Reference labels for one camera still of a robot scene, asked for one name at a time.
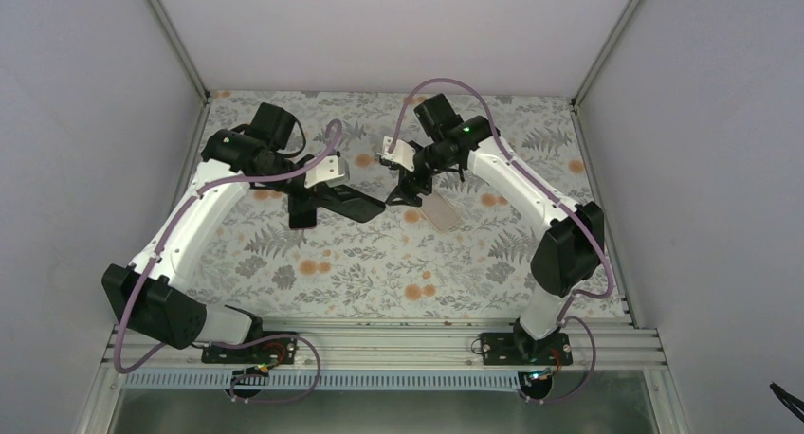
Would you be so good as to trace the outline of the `beige phone case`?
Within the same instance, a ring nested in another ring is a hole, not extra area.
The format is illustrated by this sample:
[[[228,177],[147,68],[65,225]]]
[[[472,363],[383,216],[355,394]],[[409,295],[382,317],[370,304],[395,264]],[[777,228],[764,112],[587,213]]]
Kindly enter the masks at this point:
[[[421,196],[419,208],[424,217],[440,232],[448,232],[460,223],[457,210],[437,191]]]

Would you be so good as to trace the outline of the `purple phone with black screen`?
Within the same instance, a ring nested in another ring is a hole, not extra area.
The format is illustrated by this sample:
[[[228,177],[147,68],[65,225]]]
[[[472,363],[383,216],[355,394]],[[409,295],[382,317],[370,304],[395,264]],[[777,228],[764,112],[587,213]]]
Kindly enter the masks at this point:
[[[288,227],[292,230],[314,228],[318,223],[317,206],[311,199],[288,198]]]

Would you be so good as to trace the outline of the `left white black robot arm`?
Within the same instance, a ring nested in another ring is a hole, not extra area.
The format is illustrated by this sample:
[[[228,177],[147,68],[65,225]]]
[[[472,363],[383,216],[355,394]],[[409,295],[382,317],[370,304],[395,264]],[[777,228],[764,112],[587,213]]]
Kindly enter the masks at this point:
[[[133,330],[184,349],[195,342],[226,343],[242,363],[263,352],[264,337],[247,312],[192,298],[192,276],[228,212],[258,183],[325,182],[340,176],[335,148],[343,125],[331,120],[327,145],[302,165],[275,153],[257,134],[241,127],[213,134],[201,162],[174,210],[154,238],[124,266],[112,264],[101,285],[122,332]]]

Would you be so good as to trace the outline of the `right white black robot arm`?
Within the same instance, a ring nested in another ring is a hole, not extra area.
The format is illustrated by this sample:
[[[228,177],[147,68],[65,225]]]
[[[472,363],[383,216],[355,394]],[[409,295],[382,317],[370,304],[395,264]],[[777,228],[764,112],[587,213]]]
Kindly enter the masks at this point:
[[[378,159],[398,172],[389,206],[421,206],[443,172],[470,172],[498,191],[539,236],[530,262],[536,282],[513,326],[513,350],[536,365],[553,348],[578,285],[604,264],[605,218],[594,202],[580,204],[552,187],[514,154],[490,115],[464,119],[438,94],[414,109],[431,142],[384,137]]]

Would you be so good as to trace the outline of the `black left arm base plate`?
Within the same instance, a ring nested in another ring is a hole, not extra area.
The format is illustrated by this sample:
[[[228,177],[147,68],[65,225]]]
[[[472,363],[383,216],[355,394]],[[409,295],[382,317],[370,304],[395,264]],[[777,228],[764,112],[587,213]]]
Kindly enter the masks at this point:
[[[256,345],[233,349],[216,345],[203,348],[201,362],[226,365],[291,365],[298,338],[295,332],[262,332]]]

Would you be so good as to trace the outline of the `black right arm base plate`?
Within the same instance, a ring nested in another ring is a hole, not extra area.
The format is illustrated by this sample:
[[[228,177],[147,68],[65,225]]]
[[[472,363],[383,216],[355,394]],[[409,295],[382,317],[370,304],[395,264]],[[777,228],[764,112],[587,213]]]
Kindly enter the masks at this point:
[[[486,366],[569,366],[574,363],[569,336],[553,332],[541,340],[524,336],[522,348],[513,333],[482,333],[480,356]]]

